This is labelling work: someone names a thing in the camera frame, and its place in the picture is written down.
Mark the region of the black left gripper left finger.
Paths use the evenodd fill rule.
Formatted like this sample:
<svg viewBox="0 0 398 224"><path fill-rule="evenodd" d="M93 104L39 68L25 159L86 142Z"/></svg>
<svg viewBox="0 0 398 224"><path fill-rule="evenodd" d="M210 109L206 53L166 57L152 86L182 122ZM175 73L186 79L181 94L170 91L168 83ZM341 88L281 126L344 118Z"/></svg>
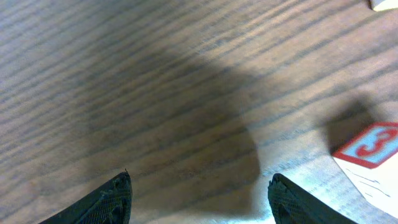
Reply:
<svg viewBox="0 0 398 224"><path fill-rule="evenodd" d="M131 178L124 171L40 224L128 224L131 206Z"/></svg>

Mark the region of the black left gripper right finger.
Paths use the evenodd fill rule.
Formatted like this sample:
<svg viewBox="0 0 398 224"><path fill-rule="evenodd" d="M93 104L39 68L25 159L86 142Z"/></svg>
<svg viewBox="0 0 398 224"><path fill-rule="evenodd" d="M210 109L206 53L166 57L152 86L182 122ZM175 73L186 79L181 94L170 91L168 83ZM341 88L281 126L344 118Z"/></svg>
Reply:
<svg viewBox="0 0 398 224"><path fill-rule="evenodd" d="M276 224L355 224L280 173L267 196Z"/></svg>

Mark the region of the wooden block red letter U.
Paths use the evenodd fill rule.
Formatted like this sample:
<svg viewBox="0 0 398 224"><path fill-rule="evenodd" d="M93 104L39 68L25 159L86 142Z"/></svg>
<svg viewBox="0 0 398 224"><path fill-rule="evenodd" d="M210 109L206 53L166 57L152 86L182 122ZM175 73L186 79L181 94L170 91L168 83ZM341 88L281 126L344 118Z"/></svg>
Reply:
<svg viewBox="0 0 398 224"><path fill-rule="evenodd" d="M331 155L371 205L397 217L397 123L374 123Z"/></svg>

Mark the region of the wooden block green letter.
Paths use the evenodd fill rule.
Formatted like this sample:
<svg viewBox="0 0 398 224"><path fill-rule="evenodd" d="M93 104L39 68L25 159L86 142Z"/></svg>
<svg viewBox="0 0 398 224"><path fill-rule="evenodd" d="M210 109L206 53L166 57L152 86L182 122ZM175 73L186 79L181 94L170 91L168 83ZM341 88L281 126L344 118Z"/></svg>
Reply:
<svg viewBox="0 0 398 224"><path fill-rule="evenodd" d="M373 11L380 12L398 8L398 0L370 0Z"/></svg>

